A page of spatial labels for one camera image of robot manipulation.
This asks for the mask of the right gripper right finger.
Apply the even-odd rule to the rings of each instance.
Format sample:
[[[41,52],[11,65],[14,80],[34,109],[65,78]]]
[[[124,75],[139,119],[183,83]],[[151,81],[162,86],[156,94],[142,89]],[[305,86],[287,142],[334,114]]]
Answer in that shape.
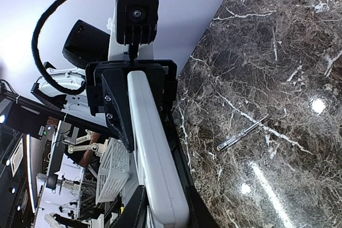
[[[188,227],[219,228],[194,186],[187,185],[185,195],[190,212]]]

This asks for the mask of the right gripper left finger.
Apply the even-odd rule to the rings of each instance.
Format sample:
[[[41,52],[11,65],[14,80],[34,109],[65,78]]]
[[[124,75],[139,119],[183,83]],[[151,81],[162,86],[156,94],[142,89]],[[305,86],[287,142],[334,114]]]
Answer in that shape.
[[[120,216],[120,227],[142,228],[146,224],[147,215],[147,192],[146,187],[139,185],[134,191],[122,215]]]

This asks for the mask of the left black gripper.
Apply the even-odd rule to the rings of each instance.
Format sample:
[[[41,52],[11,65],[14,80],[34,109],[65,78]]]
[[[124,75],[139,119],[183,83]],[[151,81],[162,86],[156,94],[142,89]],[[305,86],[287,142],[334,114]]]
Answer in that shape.
[[[134,71],[146,74],[159,114],[167,116],[177,90],[177,65],[172,60],[92,62],[85,69],[91,115],[105,113],[108,128],[127,151],[133,150],[127,75]]]

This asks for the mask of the white remote control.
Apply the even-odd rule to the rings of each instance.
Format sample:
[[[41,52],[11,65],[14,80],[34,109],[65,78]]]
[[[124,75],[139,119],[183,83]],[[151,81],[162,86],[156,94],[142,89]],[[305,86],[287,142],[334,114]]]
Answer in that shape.
[[[156,227],[186,227],[189,206],[147,76],[133,71],[127,82],[136,169],[152,221]]]

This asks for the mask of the clear handle screwdriver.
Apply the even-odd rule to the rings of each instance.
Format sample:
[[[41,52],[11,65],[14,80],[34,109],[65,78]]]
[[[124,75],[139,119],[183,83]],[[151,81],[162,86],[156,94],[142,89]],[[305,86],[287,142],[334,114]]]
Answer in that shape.
[[[249,127],[241,130],[238,134],[233,135],[231,137],[229,137],[228,139],[226,139],[225,141],[223,141],[222,143],[220,143],[217,146],[217,150],[219,152],[231,147],[232,145],[234,145],[235,143],[237,143],[239,140],[241,140],[243,137],[245,137],[249,132],[251,132],[253,129],[255,129],[259,124],[261,124],[261,122],[263,120],[265,120],[269,115],[265,115],[263,118],[261,118],[260,120],[254,122],[252,125],[250,125]]]

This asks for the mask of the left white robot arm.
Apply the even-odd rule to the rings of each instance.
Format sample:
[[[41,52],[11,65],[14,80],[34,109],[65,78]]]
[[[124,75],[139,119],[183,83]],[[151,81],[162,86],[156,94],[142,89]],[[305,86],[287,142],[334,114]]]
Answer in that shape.
[[[64,58],[81,70],[81,82],[69,87],[57,82],[42,63],[38,37],[43,20],[33,32],[32,52],[42,77],[59,92],[87,102],[76,126],[89,128],[123,142],[128,152],[169,152],[167,122],[175,100],[177,66],[172,60],[105,60],[109,34],[78,20],[62,50]]]

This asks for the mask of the white perforated basket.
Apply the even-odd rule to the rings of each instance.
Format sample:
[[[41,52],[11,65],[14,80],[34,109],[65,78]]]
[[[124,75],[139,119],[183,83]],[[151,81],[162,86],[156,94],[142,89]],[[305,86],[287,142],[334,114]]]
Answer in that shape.
[[[122,141],[111,138],[98,169],[96,204],[114,201],[129,176],[129,152]]]

